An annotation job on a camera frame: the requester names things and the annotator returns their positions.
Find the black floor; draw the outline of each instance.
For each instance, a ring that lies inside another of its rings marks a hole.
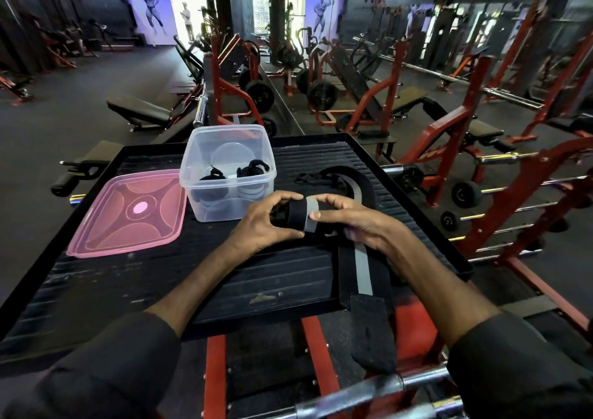
[[[175,97],[170,86],[183,80],[185,70],[173,48],[138,49],[126,54],[101,54],[99,60],[85,59],[78,62],[76,70],[58,70],[40,76],[30,90],[36,96],[32,103],[13,107],[0,103],[0,161],[2,196],[0,231],[0,302],[11,292],[23,273],[47,245],[71,212],[66,199],[56,198],[49,191],[51,183],[63,174],[60,160],[84,155],[100,139],[122,144],[143,144],[154,135],[130,133],[129,125],[110,111],[105,100],[110,94],[125,93],[169,108]],[[384,78],[389,67],[382,66],[375,76]],[[405,70],[404,86],[417,85],[429,96],[450,110],[461,104],[463,87],[453,87],[453,93],[435,89],[436,80],[430,76]],[[331,133],[333,128],[322,128],[305,109],[302,94],[286,99],[287,105],[307,133]],[[515,135],[531,120],[532,112],[507,104],[490,103],[478,109],[481,120],[506,133]],[[397,143],[394,156],[399,157],[411,146],[420,131],[430,123],[421,107],[412,109],[408,118],[394,125],[391,130]],[[536,129],[537,141],[523,143],[521,151],[536,151],[558,144],[572,136],[547,127]],[[494,153],[493,149],[484,149]],[[558,176],[582,175],[585,167],[566,167]],[[473,162],[467,155],[457,158],[449,183],[469,180]],[[517,174],[516,166],[495,166],[486,171],[483,187],[505,186]],[[87,186],[78,191],[85,192]],[[426,206],[420,195],[413,195],[426,214],[438,223],[440,214],[448,209],[468,214],[484,212],[489,205],[473,210],[459,210],[445,194],[437,208]],[[531,199],[533,203],[553,201],[559,193],[543,188]],[[509,224],[515,225],[534,218],[532,213],[516,215]],[[546,235],[547,247],[526,263],[540,274],[560,294],[593,316],[593,277],[589,273],[591,251],[588,237],[593,231],[591,209],[576,210],[569,214],[572,225],[566,233]],[[468,231],[460,230],[459,235]],[[478,266],[473,281],[497,304],[504,304],[532,295],[518,279],[506,269],[488,265]],[[320,318],[326,339],[330,343],[336,371],[342,386],[362,378],[362,372],[348,355],[349,318],[343,313],[333,313],[331,318]],[[566,348],[586,349],[587,345],[556,314],[548,313],[531,320],[548,338]],[[169,418],[197,418],[202,410],[204,371],[204,341],[183,345],[182,358],[161,412]],[[34,383],[39,375],[0,380],[0,408],[25,386]]]

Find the purple wall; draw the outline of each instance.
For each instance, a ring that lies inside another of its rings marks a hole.
[[[318,8],[318,12],[322,12],[323,20],[321,20],[320,15],[315,11],[315,7],[320,5],[322,0],[305,0],[305,27],[315,28],[317,26],[317,29],[313,30],[313,34],[320,40],[322,37],[329,40],[336,39],[337,22],[342,12],[343,0],[323,0],[323,2],[325,10]],[[325,26],[322,32],[323,21],[325,21]]]
[[[177,27],[171,0],[128,0],[128,2],[132,5],[138,32],[144,33],[148,44],[175,44],[173,35],[177,34]]]

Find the black sleeve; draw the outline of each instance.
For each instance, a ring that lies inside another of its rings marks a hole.
[[[165,321],[132,313],[56,363],[6,419],[146,418],[167,391],[181,346]]]
[[[593,417],[593,373],[510,313],[466,333],[447,367],[472,419]]]

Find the black tray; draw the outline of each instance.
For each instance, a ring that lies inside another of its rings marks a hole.
[[[318,193],[318,186],[297,183],[296,176],[338,164],[352,166],[373,182],[378,210],[404,222],[450,270],[463,279],[471,275],[470,264],[349,135],[276,138],[271,144],[278,170],[275,189]],[[170,244],[89,259],[64,253],[109,179],[179,168],[184,149],[185,144],[126,146],[117,155],[0,307],[3,368],[23,360],[47,366],[123,313],[157,301],[226,239],[236,221],[201,223],[188,206],[182,233]],[[184,338],[228,333],[247,322],[290,320],[341,309],[336,254],[331,239],[311,238],[256,255],[211,294]],[[275,300],[254,303],[260,293],[271,293]]]

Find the hand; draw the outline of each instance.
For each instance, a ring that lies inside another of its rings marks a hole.
[[[383,254],[389,253],[390,242],[395,235],[408,230],[400,221],[360,205],[349,197],[337,194],[313,196],[320,202],[335,206],[334,210],[312,211],[309,216],[317,222],[339,223],[348,226],[346,237],[364,243]]]
[[[302,194],[296,192],[275,191],[265,199],[249,206],[245,217],[237,224],[224,243],[224,246],[240,260],[237,264],[241,264],[272,244],[305,236],[302,231],[274,227],[270,223],[272,208],[278,204],[285,204],[289,200],[301,199]]]

